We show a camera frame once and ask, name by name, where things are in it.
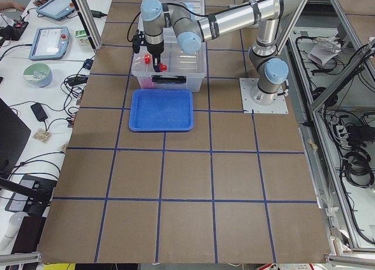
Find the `person hand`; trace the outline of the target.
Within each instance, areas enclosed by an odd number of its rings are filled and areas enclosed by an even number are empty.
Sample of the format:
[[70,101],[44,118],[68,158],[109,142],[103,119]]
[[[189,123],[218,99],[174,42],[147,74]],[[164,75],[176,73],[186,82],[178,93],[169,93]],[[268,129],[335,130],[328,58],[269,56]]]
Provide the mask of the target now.
[[0,0],[0,10],[5,11],[9,9],[15,9],[16,11],[23,12],[26,6],[15,1]]

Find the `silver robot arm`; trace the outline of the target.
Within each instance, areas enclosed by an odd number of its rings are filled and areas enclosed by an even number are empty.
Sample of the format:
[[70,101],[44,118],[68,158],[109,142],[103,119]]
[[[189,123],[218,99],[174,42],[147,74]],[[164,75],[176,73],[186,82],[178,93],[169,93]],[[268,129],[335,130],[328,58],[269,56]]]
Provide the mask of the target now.
[[249,49],[249,58],[260,78],[250,95],[255,103],[269,106],[289,73],[286,62],[278,55],[306,3],[307,0],[247,0],[220,12],[200,15],[195,20],[194,12],[184,3],[144,0],[140,11],[143,30],[138,30],[130,41],[134,53],[139,53],[141,46],[147,48],[154,70],[160,72],[165,28],[173,29],[183,52],[193,54],[204,42],[256,25],[258,35]]

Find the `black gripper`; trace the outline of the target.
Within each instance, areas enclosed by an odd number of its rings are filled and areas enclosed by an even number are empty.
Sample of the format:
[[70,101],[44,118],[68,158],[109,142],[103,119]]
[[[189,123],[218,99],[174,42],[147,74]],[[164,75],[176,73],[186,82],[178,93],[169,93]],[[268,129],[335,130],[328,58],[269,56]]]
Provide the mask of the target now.
[[148,52],[152,55],[152,65],[155,72],[162,72],[161,54],[164,52],[164,42],[151,44],[146,42]]

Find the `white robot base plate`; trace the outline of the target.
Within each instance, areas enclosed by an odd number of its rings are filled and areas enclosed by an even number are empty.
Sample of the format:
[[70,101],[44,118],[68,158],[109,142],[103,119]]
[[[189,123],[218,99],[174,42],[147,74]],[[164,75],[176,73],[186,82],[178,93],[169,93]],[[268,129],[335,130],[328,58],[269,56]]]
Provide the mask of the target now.
[[288,90],[282,84],[276,93],[266,94],[258,88],[257,78],[240,78],[240,92],[245,114],[288,114]]

